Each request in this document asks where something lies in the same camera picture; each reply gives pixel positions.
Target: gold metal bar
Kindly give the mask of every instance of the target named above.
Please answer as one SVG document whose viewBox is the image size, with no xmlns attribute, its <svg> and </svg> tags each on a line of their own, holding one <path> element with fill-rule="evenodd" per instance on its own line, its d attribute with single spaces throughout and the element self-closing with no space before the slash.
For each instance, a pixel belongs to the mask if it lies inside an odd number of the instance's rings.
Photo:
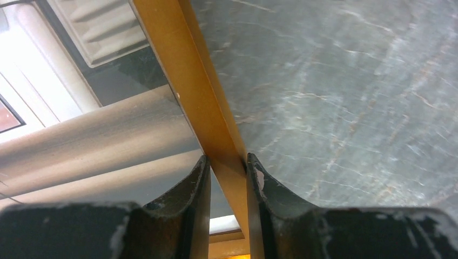
<svg viewBox="0 0 458 259">
<path fill-rule="evenodd" d="M 234 211 L 244 240 L 212 243 L 212 251 L 248 254 L 246 150 L 189 0 L 132 0 L 147 38 Z M 221 257 L 242 254 L 221 254 Z"/>
</svg>

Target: air vent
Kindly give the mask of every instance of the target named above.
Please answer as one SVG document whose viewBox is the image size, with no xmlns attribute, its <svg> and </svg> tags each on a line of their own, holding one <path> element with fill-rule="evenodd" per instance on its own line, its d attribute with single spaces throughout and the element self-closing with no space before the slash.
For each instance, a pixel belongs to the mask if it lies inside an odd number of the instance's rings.
<svg viewBox="0 0 458 259">
<path fill-rule="evenodd" d="M 89 67 L 148 46 L 128 0 L 48 0 Z"/>
</svg>

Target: window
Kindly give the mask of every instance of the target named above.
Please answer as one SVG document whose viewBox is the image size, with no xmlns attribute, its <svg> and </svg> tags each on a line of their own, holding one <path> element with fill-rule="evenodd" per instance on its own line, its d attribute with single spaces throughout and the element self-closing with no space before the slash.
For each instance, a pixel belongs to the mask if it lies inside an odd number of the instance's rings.
<svg viewBox="0 0 458 259">
<path fill-rule="evenodd" d="M 25 122 L 0 96 L 0 133 L 25 125 Z"/>
</svg>

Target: marble floor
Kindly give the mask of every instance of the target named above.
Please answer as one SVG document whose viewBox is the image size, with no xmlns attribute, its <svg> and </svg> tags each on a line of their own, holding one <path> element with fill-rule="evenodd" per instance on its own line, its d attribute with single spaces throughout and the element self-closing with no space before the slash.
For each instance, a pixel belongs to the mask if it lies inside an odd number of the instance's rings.
<svg viewBox="0 0 458 259">
<path fill-rule="evenodd" d="M 286 187 L 458 219 L 458 1 L 191 2 L 248 151 Z"/>
</svg>

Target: gray marble tile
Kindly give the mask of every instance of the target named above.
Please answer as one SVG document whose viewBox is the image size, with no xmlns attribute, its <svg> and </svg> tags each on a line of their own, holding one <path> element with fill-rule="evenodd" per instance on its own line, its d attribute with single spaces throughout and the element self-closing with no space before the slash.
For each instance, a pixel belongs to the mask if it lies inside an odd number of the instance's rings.
<svg viewBox="0 0 458 259">
<path fill-rule="evenodd" d="M 455 0 L 192 0 L 250 152 L 320 206 L 458 219 Z"/>
</svg>

